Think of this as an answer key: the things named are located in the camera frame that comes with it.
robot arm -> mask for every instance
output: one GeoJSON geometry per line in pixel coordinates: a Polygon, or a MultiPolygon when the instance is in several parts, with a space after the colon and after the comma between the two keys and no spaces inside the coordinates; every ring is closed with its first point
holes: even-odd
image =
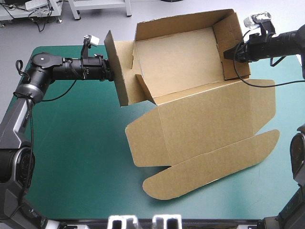
{"type": "Polygon", "coordinates": [[[49,53],[34,55],[14,93],[18,99],[0,124],[0,221],[14,229],[56,227],[56,222],[46,219],[20,198],[30,187],[35,163],[25,129],[32,108],[43,101],[55,80],[113,80],[108,60],[101,54],[88,56],[88,49],[97,46],[98,41],[86,35],[79,59],[49,53]]]}
{"type": "MultiPolygon", "coordinates": [[[[251,15],[244,20],[250,30],[260,28],[261,34],[254,33],[249,40],[226,50],[224,57],[238,62],[255,62],[270,58],[270,66],[276,66],[284,57],[301,55],[302,73],[305,79],[305,25],[297,31],[277,35],[268,12],[251,15]],[[274,57],[281,57],[273,63],[274,57]]],[[[258,229],[300,229],[305,228],[305,125],[298,128],[291,141],[290,157],[294,180],[299,190],[294,194],[276,217],[259,221],[258,229]]]]}
{"type": "Polygon", "coordinates": [[[235,57],[236,46],[226,50],[224,52],[226,59],[233,60],[235,58],[239,62],[255,62],[270,58],[272,63],[272,59],[275,57],[300,54],[303,78],[305,79],[305,25],[297,31],[276,34],[268,12],[251,15],[244,20],[244,24],[250,30],[260,28],[261,34],[251,34],[248,41],[242,42],[235,57]]]}

shelf leg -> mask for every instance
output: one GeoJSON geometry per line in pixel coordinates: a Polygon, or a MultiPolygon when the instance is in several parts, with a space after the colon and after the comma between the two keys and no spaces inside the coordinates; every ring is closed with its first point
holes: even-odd
{"type": "Polygon", "coordinates": [[[73,0],[69,0],[69,4],[70,4],[70,8],[72,10],[72,13],[73,13],[73,16],[74,16],[74,19],[81,19],[81,16],[79,14],[79,11],[76,9],[75,5],[74,5],[74,1],[73,0]]]}
{"type": "Polygon", "coordinates": [[[125,0],[125,4],[126,4],[127,16],[130,17],[130,16],[132,16],[132,6],[130,4],[130,0],[125,0]]]}

cardboard box flap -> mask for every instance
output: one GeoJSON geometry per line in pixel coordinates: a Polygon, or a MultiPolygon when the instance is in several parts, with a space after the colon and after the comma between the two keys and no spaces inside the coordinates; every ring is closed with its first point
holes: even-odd
{"type": "Polygon", "coordinates": [[[138,41],[136,51],[153,98],[224,80],[211,27],[138,41]]]}
{"type": "Polygon", "coordinates": [[[146,40],[211,27],[232,13],[234,13],[232,9],[215,10],[141,22],[137,24],[135,40],[146,40]]]}
{"type": "MultiPolygon", "coordinates": [[[[264,80],[254,82],[274,83],[264,80]]],[[[176,165],[252,137],[275,114],[274,88],[264,88],[262,97],[259,90],[239,80],[219,83],[216,88],[206,85],[206,88],[206,91],[159,105],[160,114],[155,112],[153,124],[150,124],[151,117],[145,115],[129,124],[127,128],[134,131],[126,131],[126,134],[134,160],[145,156],[148,146],[151,151],[163,146],[160,155],[166,155],[166,158],[169,157],[166,161],[176,165]],[[262,105],[262,98],[268,103],[262,105]],[[155,135],[150,129],[155,131],[156,127],[158,132],[155,135]]],[[[145,163],[141,166],[160,166],[151,160],[145,163]]]]}
{"type": "Polygon", "coordinates": [[[143,183],[156,199],[172,199],[263,161],[274,149],[279,131],[272,130],[201,154],[174,165],[143,183]]]}
{"type": "Polygon", "coordinates": [[[129,124],[125,131],[136,166],[171,165],[158,107],[129,124]]]}
{"type": "MultiPolygon", "coordinates": [[[[242,31],[238,22],[236,13],[231,14],[225,19],[213,25],[215,37],[217,40],[219,56],[223,65],[225,79],[236,78],[233,61],[224,58],[224,51],[237,45],[242,37],[242,31]]],[[[248,63],[236,63],[241,76],[250,75],[250,68],[248,63]]]]}
{"type": "Polygon", "coordinates": [[[137,60],[133,64],[134,42],[114,42],[111,31],[104,42],[110,67],[114,71],[114,83],[120,105],[127,106],[145,101],[145,94],[135,76],[141,73],[141,70],[137,60]]]}

black cable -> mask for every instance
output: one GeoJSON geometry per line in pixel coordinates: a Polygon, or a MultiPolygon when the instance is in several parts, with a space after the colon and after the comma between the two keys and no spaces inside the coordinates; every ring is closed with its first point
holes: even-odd
{"type": "Polygon", "coordinates": [[[25,191],[26,191],[26,189],[27,189],[28,186],[29,186],[30,175],[31,175],[31,173],[33,172],[33,169],[34,169],[34,168],[32,168],[32,161],[34,160],[34,159],[33,159],[34,126],[33,126],[32,108],[31,108],[31,105],[30,105],[30,99],[31,99],[31,97],[28,96],[28,97],[26,97],[25,99],[26,99],[27,106],[28,106],[28,110],[29,110],[29,113],[30,113],[30,138],[31,138],[31,139],[30,139],[30,162],[29,162],[29,170],[28,170],[27,178],[26,178],[26,180],[25,180],[25,184],[24,184],[24,186],[22,187],[22,191],[21,191],[21,194],[20,194],[19,199],[18,199],[18,205],[19,205],[19,206],[22,205],[22,200],[23,200],[25,191]]]}
{"type": "Polygon", "coordinates": [[[43,23],[42,29],[40,29],[40,27],[39,27],[39,24],[38,24],[38,21],[39,21],[39,20],[38,20],[38,21],[33,21],[33,22],[37,25],[37,28],[38,28],[38,31],[39,31],[39,32],[44,31],[44,28],[45,28],[47,22],[49,21],[49,18],[50,18],[50,16],[51,16],[52,12],[53,12],[53,7],[51,7],[51,9],[50,9],[50,12],[48,13],[48,16],[47,16],[46,20],[45,20],[44,23],[43,23]]]}
{"type": "Polygon", "coordinates": [[[270,58],[270,67],[277,66],[286,56],[282,56],[280,59],[278,59],[276,62],[273,63],[273,57],[270,58]]]}
{"type": "Polygon", "coordinates": [[[274,84],[274,85],[266,85],[266,86],[263,86],[263,85],[255,85],[255,84],[249,83],[249,82],[247,82],[246,80],[244,80],[244,79],[240,76],[240,74],[239,74],[239,72],[238,72],[238,70],[237,70],[237,68],[236,68],[236,54],[237,54],[237,51],[238,51],[240,45],[241,45],[241,44],[243,43],[243,41],[244,41],[244,37],[245,37],[245,36],[247,35],[247,33],[249,33],[249,32],[250,32],[250,30],[248,30],[248,31],[243,35],[241,41],[240,41],[240,42],[238,43],[238,45],[236,46],[235,52],[234,52],[234,58],[233,58],[234,70],[235,70],[235,72],[236,72],[236,74],[237,74],[237,77],[238,77],[241,81],[243,81],[245,84],[247,84],[247,85],[249,85],[249,86],[252,86],[252,87],[260,87],[260,88],[278,87],[278,86],[283,86],[283,85],[292,84],[292,83],[305,83],[305,80],[297,80],[297,81],[290,81],[290,82],[286,82],[286,83],[279,83],[279,84],[274,84]]]}
{"type": "Polygon", "coordinates": [[[21,207],[23,207],[23,204],[22,204],[22,205],[19,205],[18,207],[16,207],[16,209],[13,211],[13,213],[12,213],[9,217],[7,217],[7,218],[0,218],[0,220],[9,220],[9,219],[11,219],[11,218],[17,213],[17,211],[18,211],[21,207]]]}
{"type": "Polygon", "coordinates": [[[28,79],[30,78],[30,76],[29,76],[29,74],[28,74],[27,72],[23,72],[23,71],[22,71],[22,68],[23,68],[23,62],[22,62],[22,60],[17,60],[17,61],[15,62],[15,67],[16,67],[16,69],[17,69],[17,71],[18,71],[18,74],[19,74],[20,76],[27,76],[28,79]]]}
{"type": "Polygon", "coordinates": [[[50,101],[54,101],[54,100],[62,98],[63,96],[65,96],[71,90],[71,88],[75,85],[75,83],[76,83],[76,80],[74,80],[74,82],[71,84],[71,86],[68,88],[68,90],[65,93],[63,93],[62,95],[60,95],[56,98],[53,98],[53,99],[42,100],[42,102],[50,102],[50,101]]]}

cardboard tab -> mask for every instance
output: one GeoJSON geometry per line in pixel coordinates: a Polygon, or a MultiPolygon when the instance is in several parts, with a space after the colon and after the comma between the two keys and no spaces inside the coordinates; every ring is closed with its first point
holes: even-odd
{"type": "Polygon", "coordinates": [[[272,130],[201,154],[174,165],[143,183],[156,199],[172,199],[263,161],[274,149],[279,131],[272,130]]]}
{"type": "Polygon", "coordinates": [[[171,165],[158,107],[129,124],[125,132],[136,166],[171,165]]]}
{"type": "Polygon", "coordinates": [[[110,67],[114,71],[114,83],[120,105],[127,106],[145,101],[145,94],[135,76],[141,71],[138,61],[132,55],[134,42],[114,42],[111,31],[104,42],[110,67]]]}
{"type": "Polygon", "coordinates": [[[232,9],[178,15],[137,24],[135,41],[211,27],[234,13],[232,9]]]}

